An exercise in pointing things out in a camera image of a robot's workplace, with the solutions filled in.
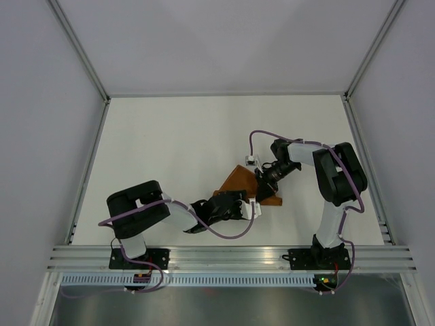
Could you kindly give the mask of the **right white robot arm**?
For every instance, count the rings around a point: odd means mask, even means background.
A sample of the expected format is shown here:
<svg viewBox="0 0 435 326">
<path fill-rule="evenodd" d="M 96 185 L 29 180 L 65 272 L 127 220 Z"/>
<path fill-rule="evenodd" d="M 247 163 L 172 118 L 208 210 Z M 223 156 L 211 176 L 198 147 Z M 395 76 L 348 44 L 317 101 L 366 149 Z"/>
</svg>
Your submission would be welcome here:
<svg viewBox="0 0 435 326">
<path fill-rule="evenodd" d="M 321 222 L 309 248 L 290 249 L 283 259 L 292 270 L 350 270 L 351 257 L 343 240 L 347 211 L 364 211 L 361 194 L 368 187 L 366 174 L 350 143 L 333 147 L 302 140 L 274 140 L 271 151 L 275 161 L 257 165 L 257 201 L 274 196 L 278 182 L 301 170 L 315 169 L 319 192 L 324 199 Z"/>
</svg>

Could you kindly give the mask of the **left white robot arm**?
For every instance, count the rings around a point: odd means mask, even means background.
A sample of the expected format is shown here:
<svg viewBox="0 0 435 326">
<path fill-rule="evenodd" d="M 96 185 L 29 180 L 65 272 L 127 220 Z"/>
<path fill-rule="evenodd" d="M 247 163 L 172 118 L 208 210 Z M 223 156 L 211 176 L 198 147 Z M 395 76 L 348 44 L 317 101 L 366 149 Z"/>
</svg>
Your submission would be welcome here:
<svg viewBox="0 0 435 326">
<path fill-rule="evenodd" d="M 256 218 L 256 201 L 246 200 L 244 191 L 222 192 L 185 204 L 163 192 L 156 180 L 118 191 L 106 199 L 106 204 L 109 218 L 98 226 L 113 230 L 125 262 L 134 269 L 144 267 L 149 259 L 144 231 L 160 222 L 171 223 L 185 234 L 208 231 L 224 240 L 236 240 L 250 231 Z M 249 224 L 240 234 L 229 236 L 212 228 L 224 221 Z"/>
</svg>

